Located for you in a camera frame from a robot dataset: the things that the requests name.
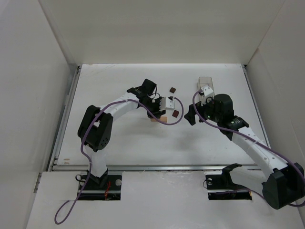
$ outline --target small brown cube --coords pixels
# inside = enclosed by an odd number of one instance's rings
[[[171,92],[171,93],[175,93],[175,91],[176,91],[176,88],[174,88],[174,87],[172,87],[172,88],[170,89],[170,92]]]
[[[176,118],[176,117],[178,117],[178,115],[179,115],[179,111],[174,110],[174,111],[173,111],[173,117]]]

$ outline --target wall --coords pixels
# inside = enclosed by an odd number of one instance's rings
[[[284,0],[40,2],[78,63],[246,64]]]
[[[286,0],[247,66],[271,146],[305,168],[305,1]],[[305,221],[305,209],[300,209]]]
[[[37,0],[0,1],[0,222],[25,227],[70,70]]]

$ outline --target red wire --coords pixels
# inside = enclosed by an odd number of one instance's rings
[[[110,181],[109,181],[109,182],[107,183],[107,189],[106,189],[106,191],[104,192],[105,200],[107,199],[108,191],[109,191],[109,189],[110,189],[110,186],[111,186],[111,183],[110,183]]]

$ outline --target wooden block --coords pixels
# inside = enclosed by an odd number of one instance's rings
[[[178,115],[179,115],[179,111],[174,110],[174,111],[173,111],[173,117],[176,118],[176,117],[178,117]]]
[[[161,118],[159,120],[164,122],[164,123],[167,123],[167,117],[166,116],[161,116]],[[151,122],[157,122],[157,120],[155,120],[154,118],[151,118]]]
[[[174,87],[172,87],[172,88],[170,89],[170,92],[171,92],[171,93],[175,93],[175,91],[176,91],[176,88],[174,88]]]

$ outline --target white table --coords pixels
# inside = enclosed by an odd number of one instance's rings
[[[78,201],[61,225],[54,215],[77,194],[78,172],[44,172],[27,229],[303,229],[298,209],[253,200],[208,200],[203,172],[124,172],[120,201]],[[58,221],[71,203],[61,210]]]
[[[197,91],[198,77],[212,77],[215,94],[228,94],[235,114],[249,123],[265,140],[261,124],[240,64],[84,64],[57,161],[61,166],[87,165],[80,153],[77,131],[88,106],[108,104],[145,78],[158,85],[161,96],[181,99],[185,111]],[[171,87],[177,90],[169,92]],[[181,108],[177,103],[176,110]],[[168,122],[172,110],[167,111]],[[103,149],[108,165],[229,165],[253,164],[253,160],[219,130],[205,124],[164,126],[147,118],[143,108],[131,111],[113,123],[109,144]]]

